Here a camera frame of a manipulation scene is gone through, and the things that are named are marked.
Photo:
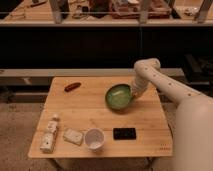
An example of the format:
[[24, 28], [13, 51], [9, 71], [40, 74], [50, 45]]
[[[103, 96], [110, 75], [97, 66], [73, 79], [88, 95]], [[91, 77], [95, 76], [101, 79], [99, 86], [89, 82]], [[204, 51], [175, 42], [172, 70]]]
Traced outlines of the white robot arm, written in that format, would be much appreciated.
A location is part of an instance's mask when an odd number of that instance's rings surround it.
[[177, 104], [173, 171], [213, 171], [213, 98], [160, 72], [156, 58], [134, 64], [132, 91], [141, 96], [152, 83]]

